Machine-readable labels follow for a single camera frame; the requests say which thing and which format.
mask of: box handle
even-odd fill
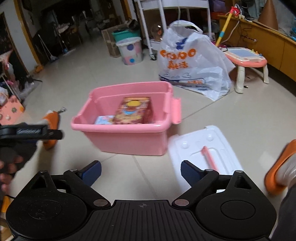
[[[178,125],[181,123],[182,115],[181,115],[181,99],[180,98],[172,98],[172,123]]]

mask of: polka dot bin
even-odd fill
[[[118,41],[116,45],[119,48],[125,65],[134,65],[143,60],[141,38],[127,38]]]

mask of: cardboard box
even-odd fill
[[[116,30],[119,30],[121,28],[126,28],[126,27],[127,27],[127,24],[124,23],[124,24],[120,24],[120,25],[102,30],[102,35],[111,57],[118,58],[121,56],[119,49],[116,46],[116,42],[115,42],[115,39],[113,38],[112,33]]]
[[[126,97],[120,104],[113,123],[121,124],[150,124],[153,112],[149,97]]]

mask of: broom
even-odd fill
[[[45,43],[43,42],[43,40],[42,40],[42,38],[40,37],[39,34],[38,34],[38,36],[39,36],[39,38],[40,38],[41,45],[42,45],[42,47],[43,47],[43,49],[44,49],[44,52],[45,52],[46,56],[48,57],[48,60],[49,60],[51,63],[52,63],[52,62],[55,62],[56,60],[58,60],[59,58],[56,57],[56,56],[53,56],[53,55],[51,54],[51,52],[48,50],[48,48],[46,47]]]

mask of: white metal rack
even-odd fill
[[[208,0],[137,0],[139,5],[139,10],[141,14],[141,19],[143,22],[143,27],[146,35],[147,46],[149,48],[149,55],[152,60],[156,59],[156,56],[153,54],[152,50],[159,50],[159,42],[154,41],[153,39],[149,39],[149,32],[147,29],[147,24],[144,17],[145,10],[159,9],[161,23],[163,25],[164,32],[167,30],[166,20],[164,8],[185,8],[187,10],[188,21],[190,21],[190,8],[206,8],[207,9],[207,24],[208,24],[208,32],[209,38],[212,37],[212,27],[211,27],[211,14],[210,14],[210,6]]]

